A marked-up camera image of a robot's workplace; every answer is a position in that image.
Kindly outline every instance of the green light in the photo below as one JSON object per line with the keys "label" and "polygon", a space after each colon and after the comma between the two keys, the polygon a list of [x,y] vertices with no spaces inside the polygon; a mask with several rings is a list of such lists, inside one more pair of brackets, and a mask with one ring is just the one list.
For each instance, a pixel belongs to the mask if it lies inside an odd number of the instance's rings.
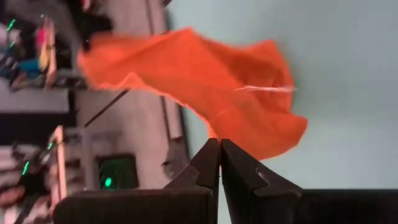
{"label": "green light", "polygon": [[109,187],[111,184],[112,184],[112,178],[108,177],[108,178],[105,180],[105,187]]}
{"label": "green light", "polygon": [[13,20],[10,22],[10,24],[8,25],[7,32],[11,30],[11,28],[14,26],[14,23],[15,23],[15,19],[13,19]]}
{"label": "green light", "polygon": [[24,171],[22,172],[22,175],[25,175],[25,174],[26,174],[26,172],[27,172],[27,170],[28,170],[28,168],[29,168],[29,163],[30,163],[30,162],[26,162],[26,163],[25,163],[25,167],[24,167]]}

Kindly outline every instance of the black machine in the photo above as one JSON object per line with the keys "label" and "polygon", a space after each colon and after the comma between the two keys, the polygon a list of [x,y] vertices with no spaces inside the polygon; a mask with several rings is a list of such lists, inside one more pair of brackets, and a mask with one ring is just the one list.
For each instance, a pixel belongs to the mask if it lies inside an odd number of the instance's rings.
{"label": "black machine", "polygon": [[73,195],[57,205],[54,223],[217,223],[220,165],[232,224],[398,223],[397,190],[301,189],[215,139],[164,189]]}

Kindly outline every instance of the orange cloth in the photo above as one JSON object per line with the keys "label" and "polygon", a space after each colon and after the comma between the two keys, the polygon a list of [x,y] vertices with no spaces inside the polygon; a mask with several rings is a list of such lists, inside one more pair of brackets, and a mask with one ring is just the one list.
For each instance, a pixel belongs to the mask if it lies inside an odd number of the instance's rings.
{"label": "orange cloth", "polygon": [[307,120],[290,114],[292,92],[239,90],[247,85],[293,86],[275,43],[229,47],[183,29],[145,39],[97,35],[79,54],[89,83],[98,89],[152,90],[193,109],[210,137],[230,139],[265,159],[294,147]]}

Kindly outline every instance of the orange fabric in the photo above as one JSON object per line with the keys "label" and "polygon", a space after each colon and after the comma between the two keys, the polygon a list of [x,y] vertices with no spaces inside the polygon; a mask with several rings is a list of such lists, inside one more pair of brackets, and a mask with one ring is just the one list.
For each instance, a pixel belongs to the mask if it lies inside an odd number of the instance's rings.
{"label": "orange fabric", "polygon": [[138,39],[97,35],[80,66],[95,88],[139,88],[193,109],[210,137],[230,139],[256,159],[294,147],[307,120],[290,114],[292,93],[237,90],[293,86],[275,43],[248,48],[207,40],[191,29]]}

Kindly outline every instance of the light blue wall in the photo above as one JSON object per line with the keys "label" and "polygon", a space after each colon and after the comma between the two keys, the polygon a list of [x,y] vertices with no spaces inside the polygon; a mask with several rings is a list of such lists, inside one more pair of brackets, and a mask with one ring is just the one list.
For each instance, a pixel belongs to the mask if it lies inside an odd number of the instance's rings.
{"label": "light blue wall", "polygon": [[[264,161],[306,188],[398,188],[398,1],[173,0],[174,29],[229,44],[275,39],[309,120],[300,144]],[[186,111],[192,151],[205,125]],[[221,223],[229,223],[221,204]]]}

